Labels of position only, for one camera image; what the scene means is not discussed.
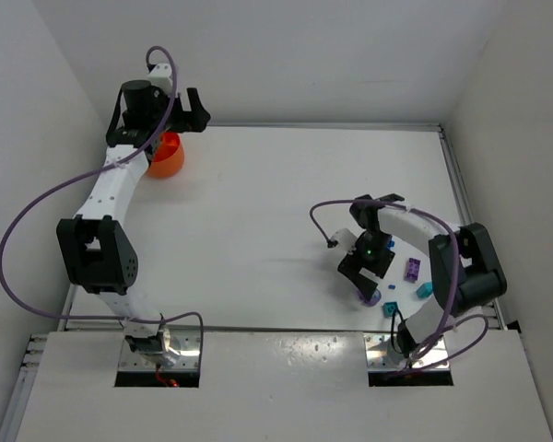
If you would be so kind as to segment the purple flower lego piece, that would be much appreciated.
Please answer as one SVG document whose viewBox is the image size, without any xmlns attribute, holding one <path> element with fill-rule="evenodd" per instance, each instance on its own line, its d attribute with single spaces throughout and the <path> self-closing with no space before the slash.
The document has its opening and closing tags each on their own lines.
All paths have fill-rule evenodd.
<svg viewBox="0 0 553 442">
<path fill-rule="evenodd" d="M 379 289 L 368 290 L 366 292 L 359 290 L 358 297 L 363 305 L 373 307 L 380 302 L 382 294 Z"/>
</svg>

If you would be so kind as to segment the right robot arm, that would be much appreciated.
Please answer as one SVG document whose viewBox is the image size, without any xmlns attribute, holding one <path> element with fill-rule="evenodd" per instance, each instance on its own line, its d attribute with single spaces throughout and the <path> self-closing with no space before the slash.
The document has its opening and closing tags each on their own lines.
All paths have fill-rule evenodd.
<svg viewBox="0 0 553 442">
<path fill-rule="evenodd" d="M 399 238 L 429 259 L 432 293 L 415 313 L 401 320 L 390 343 L 402 359 L 423 352 L 444 329 L 469 310 L 502 296 L 507 281 L 488 230 L 479 223 L 452 226 L 437 216 L 410 208 L 403 197 L 368 194 L 349 203 L 361 233 L 346 229 L 328 238 L 345 253 L 337 270 L 373 302 L 380 280 L 394 260 L 389 244 Z"/>
</svg>

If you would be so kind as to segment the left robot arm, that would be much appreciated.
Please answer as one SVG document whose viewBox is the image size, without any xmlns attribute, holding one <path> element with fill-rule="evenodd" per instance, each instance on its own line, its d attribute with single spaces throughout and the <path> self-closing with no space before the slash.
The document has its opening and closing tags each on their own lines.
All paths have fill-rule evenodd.
<svg viewBox="0 0 553 442">
<path fill-rule="evenodd" d="M 201 133 L 209 123 L 197 89 L 188 88 L 187 97 L 190 108 L 184 110 L 180 98 L 148 80 L 123 83 L 106 133 L 106 169 L 76 214 L 56 228 L 70 282 L 105 303 L 122 323 L 130 350 L 156 366 L 175 364 L 179 343 L 162 314 L 134 287 L 138 257 L 123 221 L 161 145 L 155 130 L 162 116 L 169 117 L 165 132 Z"/>
</svg>

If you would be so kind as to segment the teal lego brick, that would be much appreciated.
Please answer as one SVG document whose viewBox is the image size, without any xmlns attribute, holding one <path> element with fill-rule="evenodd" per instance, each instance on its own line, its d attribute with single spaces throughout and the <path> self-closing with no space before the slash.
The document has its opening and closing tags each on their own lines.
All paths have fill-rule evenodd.
<svg viewBox="0 0 553 442">
<path fill-rule="evenodd" d="M 395 301 L 384 302 L 382 305 L 382 313 L 385 318 L 391 318 L 398 310 L 398 304 Z"/>
<path fill-rule="evenodd" d="M 422 284 L 416 291 L 419 299 L 427 299 L 433 294 L 432 282 Z"/>
</svg>

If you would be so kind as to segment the orange divided container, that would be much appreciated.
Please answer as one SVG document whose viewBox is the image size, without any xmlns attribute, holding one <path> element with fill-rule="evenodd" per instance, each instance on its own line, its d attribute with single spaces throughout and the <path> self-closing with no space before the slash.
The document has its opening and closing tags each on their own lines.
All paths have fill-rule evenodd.
<svg viewBox="0 0 553 442">
<path fill-rule="evenodd" d="M 167 179 L 176 175 L 184 164 L 184 150 L 179 134 L 165 132 L 153 157 L 147 175 L 153 179 Z"/>
</svg>

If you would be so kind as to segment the purple lego brick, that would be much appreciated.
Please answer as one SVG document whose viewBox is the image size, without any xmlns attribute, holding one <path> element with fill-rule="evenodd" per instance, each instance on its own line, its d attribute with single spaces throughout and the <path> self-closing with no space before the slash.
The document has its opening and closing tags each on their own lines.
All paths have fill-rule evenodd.
<svg viewBox="0 0 553 442">
<path fill-rule="evenodd" d="M 416 258 L 408 258 L 406 261 L 406 269 L 404 279 L 407 282 L 414 284 L 419 277 L 421 260 Z"/>
</svg>

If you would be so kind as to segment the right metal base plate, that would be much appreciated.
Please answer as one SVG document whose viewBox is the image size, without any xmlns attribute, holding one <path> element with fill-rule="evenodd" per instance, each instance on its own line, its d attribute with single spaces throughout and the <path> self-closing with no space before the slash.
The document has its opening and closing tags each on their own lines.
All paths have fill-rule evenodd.
<svg viewBox="0 0 553 442">
<path fill-rule="evenodd" d="M 370 372 L 387 373 L 429 366 L 432 370 L 448 370 L 448 351 L 443 339 L 417 360 L 404 359 L 391 346 L 389 333 L 364 333 L 367 367 Z"/>
</svg>

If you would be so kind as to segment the metal base plate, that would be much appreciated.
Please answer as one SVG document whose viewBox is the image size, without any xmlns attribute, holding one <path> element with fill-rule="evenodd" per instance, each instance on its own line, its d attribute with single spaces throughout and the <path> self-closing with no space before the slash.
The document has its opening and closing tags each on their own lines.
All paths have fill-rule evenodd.
<svg viewBox="0 0 553 442">
<path fill-rule="evenodd" d="M 443 339 L 417 360 L 404 359 L 391 346 L 389 333 L 364 333 L 367 367 L 370 372 L 387 373 L 429 366 L 432 370 L 448 370 L 448 351 Z"/>
<path fill-rule="evenodd" d="M 200 338 L 186 331 L 170 332 L 170 349 L 163 356 L 143 356 L 123 342 L 118 360 L 120 372 L 195 372 L 199 366 Z"/>
</svg>

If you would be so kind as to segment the aluminium table frame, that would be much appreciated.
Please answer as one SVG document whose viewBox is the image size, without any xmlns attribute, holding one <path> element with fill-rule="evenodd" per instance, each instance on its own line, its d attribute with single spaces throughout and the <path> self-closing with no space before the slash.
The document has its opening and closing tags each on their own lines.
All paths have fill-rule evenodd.
<svg viewBox="0 0 553 442">
<path fill-rule="evenodd" d="M 187 134 L 185 169 L 140 184 L 128 230 L 149 298 L 205 324 L 196 388 L 114 383 L 116 329 L 54 331 L 13 420 L 20 441 L 516 441 L 548 437 L 518 338 L 493 330 L 449 386 L 373 387 L 386 326 L 308 216 L 396 192 L 447 222 L 463 192 L 437 125 L 268 124 Z"/>
</svg>

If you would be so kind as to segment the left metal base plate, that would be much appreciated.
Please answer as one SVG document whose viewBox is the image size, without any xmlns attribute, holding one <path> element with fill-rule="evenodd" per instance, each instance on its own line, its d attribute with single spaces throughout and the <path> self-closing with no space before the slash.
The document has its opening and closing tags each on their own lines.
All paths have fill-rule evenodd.
<svg viewBox="0 0 553 442">
<path fill-rule="evenodd" d="M 120 372 L 195 372 L 199 366 L 200 338 L 186 331 L 170 332 L 170 349 L 163 356 L 143 356 L 123 342 L 118 360 Z"/>
</svg>

